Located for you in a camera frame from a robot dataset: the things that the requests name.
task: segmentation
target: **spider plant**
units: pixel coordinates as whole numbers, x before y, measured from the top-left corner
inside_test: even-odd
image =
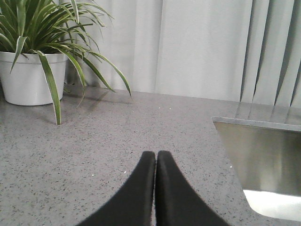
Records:
[[[65,54],[76,68],[85,94],[85,76],[78,62],[83,61],[101,82],[113,89],[106,82],[97,67],[88,59],[95,57],[105,61],[123,80],[129,94],[130,88],[122,72],[99,52],[97,43],[86,31],[87,26],[104,27],[100,16],[112,16],[102,7],[92,2],[70,2],[55,4],[52,0],[0,0],[0,51],[13,52],[13,69],[20,54],[29,53],[39,56],[46,81],[53,100],[56,123],[61,123],[60,101],[51,68],[45,54]],[[82,23],[81,18],[89,23]]]

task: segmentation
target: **potted plant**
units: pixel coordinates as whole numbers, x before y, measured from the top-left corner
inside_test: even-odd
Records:
[[[113,90],[88,56],[111,65],[131,95],[122,72],[100,54],[99,49],[91,48],[91,43],[96,46],[97,43],[85,28],[91,25],[97,25],[99,29],[104,27],[99,17],[103,15],[112,18],[93,2],[70,0],[55,4],[52,0],[0,0],[0,79],[5,99],[17,105],[53,103],[59,125],[67,59],[79,76],[82,97],[85,76],[79,60]],[[90,23],[83,24],[82,17]]]

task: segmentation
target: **sink basin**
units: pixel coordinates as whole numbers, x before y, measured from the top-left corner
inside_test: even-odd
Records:
[[[301,221],[301,126],[213,117],[250,207]]]

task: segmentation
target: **gray countertop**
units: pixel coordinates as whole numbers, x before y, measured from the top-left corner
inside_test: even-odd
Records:
[[[300,109],[87,88],[52,105],[5,102],[0,90],[0,225],[72,226],[120,188],[142,151],[168,150],[199,196],[233,226],[299,226],[253,211],[211,117],[300,125]]]

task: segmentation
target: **quartz countertop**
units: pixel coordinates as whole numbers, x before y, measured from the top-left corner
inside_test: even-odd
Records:
[[[299,226],[253,211],[212,116],[300,125],[300,109],[87,88],[17,106],[0,90],[0,225],[72,226],[118,191],[142,151],[170,151],[199,196],[232,226]]]

